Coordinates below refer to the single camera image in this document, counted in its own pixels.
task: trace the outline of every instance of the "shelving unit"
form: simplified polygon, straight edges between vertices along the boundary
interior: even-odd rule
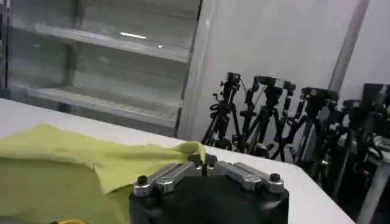
[[[67,105],[76,115],[88,117],[76,109],[86,108],[173,133],[200,6],[200,0],[11,0],[9,90]]]
[[[118,97],[95,89],[75,87],[33,88],[20,82],[14,82],[11,87],[30,96],[151,122],[165,127],[173,127],[177,117],[177,107],[167,107],[135,98]]]

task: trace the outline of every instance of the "yellow object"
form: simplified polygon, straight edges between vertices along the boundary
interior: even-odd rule
[[[86,223],[80,220],[66,220],[60,222],[60,224],[86,224]]]
[[[129,223],[128,196],[139,175],[205,150],[121,145],[39,125],[0,139],[0,216],[31,223]]]

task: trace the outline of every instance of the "black cable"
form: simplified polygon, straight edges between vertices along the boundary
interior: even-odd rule
[[[258,103],[258,100],[260,99],[260,96],[262,95],[262,93],[263,93],[264,90],[266,89],[266,87],[267,87],[267,86],[264,86],[263,89],[261,89],[261,91],[260,91],[260,93],[259,93],[259,95],[258,95],[258,97],[257,97],[257,99],[256,99],[255,107],[256,107],[256,105],[257,105],[257,103]]]
[[[245,91],[245,94],[246,94],[246,87],[245,87],[245,84],[244,84],[244,82],[243,82],[243,80],[242,80],[242,79],[240,79],[240,81],[241,81],[241,83],[243,84],[244,91]]]

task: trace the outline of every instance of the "tripod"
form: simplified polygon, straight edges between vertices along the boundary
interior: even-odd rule
[[[382,160],[382,150],[385,148],[377,144],[374,139],[373,127],[375,122],[383,122],[383,110],[381,110],[380,104],[365,105],[360,100],[346,100],[344,102],[344,109],[349,115],[349,128],[347,129],[347,138],[342,147],[344,156],[342,157],[342,163],[339,175],[337,176],[335,186],[332,192],[332,198],[337,200],[339,188],[342,178],[346,171],[347,161],[352,148],[353,141],[356,141],[356,154],[357,160],[354,166],[354,171],[358,174],[369,176],[364,168],[364,163],[369,153],[369,149],[372,148],[377,152],[377,159]]]
[[[262,143],[264,141],[269,121],[271,117],[274,117],[277,133],[282,135],[283,128],[278,125],[279,113],[276,109],[276,105],[278,104],[280,96],[283,94],[283,90],[286,89],[288,93],[286,95],[285,104],[283,107],[283,114],[287,113],[291,103],[291,96],[294,94],[296,86],[291,82],[262,76],[256,76],[255,83],[260,83],[266,86],[266,105],[261,107],[257,118],[253,124],[249,126],[250,121],[252,117],[255,116],[255,114],[253,114],[254,107],[251,107],[252,105],[248,103],[251,100],[248,100],[248,110],[241,112],[241,115],[244,116],[243,137],[244,141],[246,142],[253,133],[251,142],[246,145],[248,154],[259,155],[259,153],[264,153],[264,156],[268,158],[268,149],[265,149]]]
[[[347,133],[347,127],[343,126],[347,113],[345,110],[338,111],[335,104],[329,105],[328,108],[329,117],[322,123],[322,136],[317,137],[314,147],[313,166],[306,171],[315,182],[322,186],[324,191],[330,193],[332,181],[329,179],[337,176],[337,173],[332,172],[338,172],[338,170],[332,170],[331,167],[334,167],[336,162],[339,140]]]
[[[234,96],[239,90],[240,81],[241,75],[229,72],[227,74],[226,82],[221,82],[221,86],[224,87],[221,92],[223,99],[219,100],[218,95],[214,94],[218,103],[210,107],[210,110],[212,111],[210,114],[212,121],[203,137],[203,145],[232,150],[232,143],[226,138],[226,132],[230,121],[229,114],[232,113],[236,130],[235,136],[238,138],[238,148],[239,150],[243,148],[241,133],[239,132],[238,126],[236,105],[233,103]]]
[[[335,104],[335,102],[338,100],[338,94],[327,89],[304,88],[302,89],[302,95],[300,98],[301,101],[299,102],[296,115],[294,117],[285,116],[282,119],[284,123],[281,123],[280,126],[284,125],[287,121],[287,124],[290,126],[290,131],[288,136],[285,138],[277,133],[275,141],[278,143],[278,149],[274,153],[274,156],[271,157],[271,159],[276,159],[279,154],[283,156],[286,145],[293,143],[298,130],[302,127],[303,124],[306,124],[298,149],[294,150],[292,147],[290,147],[290,152],[292,154],[294,163],[298,166],[303,165],[302,157],[305,152],[310,131],[313,126],[318,138],[323,135],[321,121],[317,118],[320,110],[330,103]],[[307,115],[302,116],[302,111],[306,102],[307,106],[305,111],[307,112]]]

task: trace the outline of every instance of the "silver metal bracket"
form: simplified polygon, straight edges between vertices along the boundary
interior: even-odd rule
[[[273,173],[268,175],[243,163],[235,163],[234,166],[260,177],[263,180],[264,187],[271,193],[282,193],[285,190],[285,182],[280,178],[279,174]]]
[[[208,175],[226,175],[242,184],[244,189],[255,191],[261,186],[271,193],[282,193],[285,190],[285,182],[280,175],[273,173],[268,175],[243,163],[229,164],[218,161],[214,167],[208,167]]]
[[[137,197],[147,197],[155,188],[158,188],[166,194],[172,192],[185,177],[201,175],[202,167],[196,166],[193,162],[182,165],[170,164],[151,176],[138,177],[138,181],[133,184],[133,193]]]
[[[173,192],[185,178],[202,176],[203,167],[194,162],[171,164],[149,177],[141,176],[134,184],[133,192],[137,197],[147,197],[154,189],[162,194]],[[268,175],[243,163],[230,164],[218,161],[214,166],[207,166],[208,176],[227,176],[242,185],[248,191],[257,191],[264,186],[269,192],[279,194],[285,191],[284,181],[279,174]]]
[[[178,168],[159,177],[156,180],[156,186],[161,193],[167,194],[175,189],[185,177],[201,176],[202,166],[197,167],[193,162],[187,162]]]

